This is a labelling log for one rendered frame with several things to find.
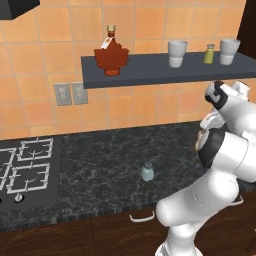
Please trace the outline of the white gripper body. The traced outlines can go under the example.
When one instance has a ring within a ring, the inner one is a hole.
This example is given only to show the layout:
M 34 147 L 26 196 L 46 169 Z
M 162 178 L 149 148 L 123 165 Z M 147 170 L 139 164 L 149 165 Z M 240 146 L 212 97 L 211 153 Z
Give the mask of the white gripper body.
M 204 131 L 212 128 L 222 128 L 225 125 L 225 120 L 219 112 L 209 113 L 201 122 L 200 128 Z

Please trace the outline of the yellow-green shaker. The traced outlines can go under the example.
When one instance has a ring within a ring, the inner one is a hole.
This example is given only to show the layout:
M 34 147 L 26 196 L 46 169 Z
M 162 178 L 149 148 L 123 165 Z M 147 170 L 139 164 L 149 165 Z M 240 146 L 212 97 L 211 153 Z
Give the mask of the yellow-green shaker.
M 214 59 L 214 44 L 208 44 L 207 49 L 204 55 L 204 63 L 205 64 L 212 64 Z

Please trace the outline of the pale blue-grey shaker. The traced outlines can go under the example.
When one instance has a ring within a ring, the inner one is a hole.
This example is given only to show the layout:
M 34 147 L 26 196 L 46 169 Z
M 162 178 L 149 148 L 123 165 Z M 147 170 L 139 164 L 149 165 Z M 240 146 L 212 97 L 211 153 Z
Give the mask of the pale blue-grey shaker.
M 148 182 L 154 178 L 153 164 L 147 161 L 141 170 L 141 177 L 144 181 Z

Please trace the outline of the red maple leaf syrup bottle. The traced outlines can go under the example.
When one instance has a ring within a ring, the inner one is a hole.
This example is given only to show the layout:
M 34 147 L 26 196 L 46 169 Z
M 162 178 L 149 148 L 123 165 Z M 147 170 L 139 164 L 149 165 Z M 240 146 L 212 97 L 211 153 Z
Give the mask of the red maple leaf syrup bottle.
M 116 26 L 107 25 L 108 36 L 105 38 L 100 49 L 95 49 L 96 64 L 104 70 L 106 76 L 118 76 L 120 69 L 127 65 L 129 50 L 123 48 L 115 40 Z

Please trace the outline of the dark wood cabinet door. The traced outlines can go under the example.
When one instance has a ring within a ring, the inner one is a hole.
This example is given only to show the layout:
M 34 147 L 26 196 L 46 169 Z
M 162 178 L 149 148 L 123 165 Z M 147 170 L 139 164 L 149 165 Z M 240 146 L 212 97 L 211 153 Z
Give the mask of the dark wood cabinet door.
M 0 256 L 95 256 L 91 221 L 0 232 Z

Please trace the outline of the white cup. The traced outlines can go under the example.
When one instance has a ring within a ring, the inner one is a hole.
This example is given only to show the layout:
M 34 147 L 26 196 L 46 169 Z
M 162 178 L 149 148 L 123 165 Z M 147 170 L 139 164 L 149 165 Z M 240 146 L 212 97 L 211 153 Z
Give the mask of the white cup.
M 183 40 L 172 40 L 168 42 L 169 66 L 179 68 L 182 65 L 188 43 Z
M 240 46 L 238 39 L 224 38 L 220 41 L 220 64 L 230 65 Z

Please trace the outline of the dark wood drawer front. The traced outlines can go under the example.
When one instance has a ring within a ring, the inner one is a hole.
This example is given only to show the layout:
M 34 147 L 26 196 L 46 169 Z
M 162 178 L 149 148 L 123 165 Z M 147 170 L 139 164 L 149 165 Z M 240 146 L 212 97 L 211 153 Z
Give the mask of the dark wood drawer front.
M 203 256 L 256 256 L 256 192 L 242 197 L 242 204 L 220 211 L 197 233 Z
M 155 256 L 168 229 L 156 218 L 134 223 L 133 218 L 152 215 L 153 208 L 110 214 L 92 219 L 95 256 Z

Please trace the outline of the black gas hob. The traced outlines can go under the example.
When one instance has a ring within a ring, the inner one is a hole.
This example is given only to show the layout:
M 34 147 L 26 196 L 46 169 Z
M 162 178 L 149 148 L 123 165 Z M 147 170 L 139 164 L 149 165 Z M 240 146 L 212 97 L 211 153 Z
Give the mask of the black gas hob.
M 0 212 L 57 201 L 61 144 L 60 136 L 0 141 Z

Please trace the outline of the dark range hood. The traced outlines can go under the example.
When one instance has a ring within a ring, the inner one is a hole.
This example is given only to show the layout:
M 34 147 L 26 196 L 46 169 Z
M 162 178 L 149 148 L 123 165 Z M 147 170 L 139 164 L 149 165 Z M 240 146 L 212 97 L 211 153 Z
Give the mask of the dark range hood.
M 40 5 L 40 0 L 0 0 L 0 20 L 14 20 Z

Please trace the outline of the dark grey wall shelf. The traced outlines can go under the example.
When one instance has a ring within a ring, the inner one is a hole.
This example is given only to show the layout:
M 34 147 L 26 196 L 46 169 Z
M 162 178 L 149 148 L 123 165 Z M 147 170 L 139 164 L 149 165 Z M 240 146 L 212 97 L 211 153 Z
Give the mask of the dark grey wall shelf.
M 219 55 L 215 52 L 213 63 L 204 64 L 203 52 L 187 52 L 180 68 L 169 66 L 167 53 L 130 55 L 119 76 L 105 76 L 93 56 L 82 57 L 84 88 L 256 78 L 256 59 L 236 53 L 230 65 L 221 65 Z

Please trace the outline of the dark brown wall cabinet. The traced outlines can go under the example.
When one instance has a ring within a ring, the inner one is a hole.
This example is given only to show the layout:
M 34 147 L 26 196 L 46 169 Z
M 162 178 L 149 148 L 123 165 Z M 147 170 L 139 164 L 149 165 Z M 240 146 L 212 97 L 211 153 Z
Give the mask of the dark brown wall cabinet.
M 238 51 L 256 59 L 256 0 L 246 0 L 237 38 L 241 41 Z

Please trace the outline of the grey wall outlet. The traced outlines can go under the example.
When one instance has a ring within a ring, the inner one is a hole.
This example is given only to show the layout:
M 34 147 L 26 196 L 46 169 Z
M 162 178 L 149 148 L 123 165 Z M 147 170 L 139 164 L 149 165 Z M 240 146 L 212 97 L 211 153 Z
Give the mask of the grey wall outlet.
M 72 84 L 72 92 L 75 105 L 88 103 L 88 93 L 82 82 L 74 82 Z
M 55 83 L 54 91 L 58 106 L 69 106 L 72 104 L 69 83 Z

